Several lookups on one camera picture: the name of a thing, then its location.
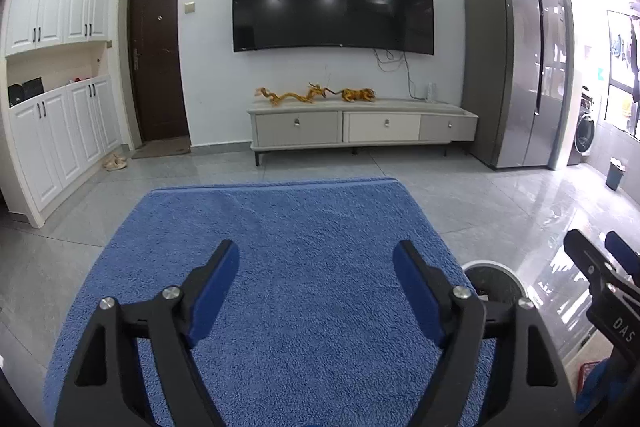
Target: screw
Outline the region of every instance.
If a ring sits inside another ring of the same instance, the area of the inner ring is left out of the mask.
[[[453,295],[458,299],[468,299],[471,296],[471,290],[464,286],[455,286],[453,288]]]
[[[180,288],[178,286],[168,286],[164,290],[162,290],[162,297],[167,299],[168,301],[172,299],[177,299],[180,296]]]
[[[105,297],[100,301],[100,309],[108,310],[110,308],[113,308],[115,304],[116,304],[116,301],[113,297]]]
[[[533,302],[530,301],[530,299],[527,299],[526,297],[521,297],[520,299],[518,299],[518,306],[520,306],[525,310],[532,310],[534,307]]]

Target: golden dragon toy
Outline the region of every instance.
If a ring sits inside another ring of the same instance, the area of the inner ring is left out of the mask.
[[[261,87],[255,91],[255,96],[263,95],[268,98],[272,105],[278,105],[285,98],[295,98],[299,102],[313,103],[316,96],[322,96],[326,98],[327,92],[331,94],[339,94],[345,102],[356,102],[362,100],[363,102],[373,102],[376,99],[376,93],[373,89],[343,89],[341,91],[332,91],[328,87],[320,87],[320,84],[309,83],[309,90],[306,96],[302,96],[295,92],[286,92],[282,96],[278,96],[274,92],[269,91],[265,87]]]

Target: brown door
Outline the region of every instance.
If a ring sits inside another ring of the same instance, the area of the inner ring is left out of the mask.
[[[129,57],[142,139],[187,136],[178,0],[129,0]]]

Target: refrigerator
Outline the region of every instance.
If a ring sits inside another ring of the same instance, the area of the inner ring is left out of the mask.
[[[562,0],[465,0],[462,107],[478,115],[471,154],[494,169],[546,166],[566,72]]]

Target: tv cabinet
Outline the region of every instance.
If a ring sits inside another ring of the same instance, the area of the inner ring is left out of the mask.
[[[420,100],[260,100],[248,113],[256,166],[260,153],[277,150],[469,142],[478,123],[455,105]]]

